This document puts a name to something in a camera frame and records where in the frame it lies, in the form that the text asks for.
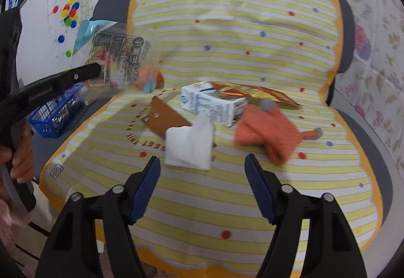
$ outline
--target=blue plastic basket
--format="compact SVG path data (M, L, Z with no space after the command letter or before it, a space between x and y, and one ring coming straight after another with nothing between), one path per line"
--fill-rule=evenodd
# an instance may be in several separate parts
M76 97L82 87L82 83L77 83L63 95L38 107L28 118L28 122L42 137L58 138L82 106L82 101Z

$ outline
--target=floral fabric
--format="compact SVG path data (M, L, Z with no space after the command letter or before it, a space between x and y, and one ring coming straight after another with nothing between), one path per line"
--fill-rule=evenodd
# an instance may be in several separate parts
M355 54L336 88L369 123L404 178L404 6L400 0L348 0Z

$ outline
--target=metal screw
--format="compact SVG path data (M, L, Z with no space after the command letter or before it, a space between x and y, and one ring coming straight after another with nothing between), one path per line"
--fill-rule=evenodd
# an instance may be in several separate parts
M74 193L74 194L72 194L72 195L70 196L70 198L71 198L71 200L72 200L73 202L77 202L77 201L81 198L81 195L80 195L79 193Z
M291 193L293 191L293 187L291 185L283 185L282 191L284 193Z
M122 185L116 185L112 188L112 191L114 193L122 193L125 190L124 186Z
M334 196L331 195L330 193L325 193L325 194L324 194L324 199L325 199L327 202L332 202L332 201L334 200Z

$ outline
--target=finger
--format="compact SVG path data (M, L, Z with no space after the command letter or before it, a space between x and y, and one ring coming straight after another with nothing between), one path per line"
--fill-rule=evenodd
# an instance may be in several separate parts
M31 126L27 121L24 121L24 126L23 126L23 137L28 137L32 136L31 133Z
M13 152L11 149L0 146L0 163L6 163L11 160L11 157L13 156Z
M30 151L25 159L17 166L13 166L10 172L10 176L12 179L17 179L22 177L33 165L34 162L34 154Z
M22 177L17 179L18 183L25 183L31 181L34 178L34 168L31 167Z
M32 135L29 133L21 139L21 143L13 156L13 166L18 166L28 153L31 152Z

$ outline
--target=gray pompom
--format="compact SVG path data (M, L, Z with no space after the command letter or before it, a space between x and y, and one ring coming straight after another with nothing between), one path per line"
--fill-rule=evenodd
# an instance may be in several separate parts
M264 98L261 100L260 107L264 112L269 112L272 109L272 107L274 107L274 105L275 105L275 102L272 99Z
M318 138L321 138L323 136L323 129L315 128L314 130L316 130L318 132Z

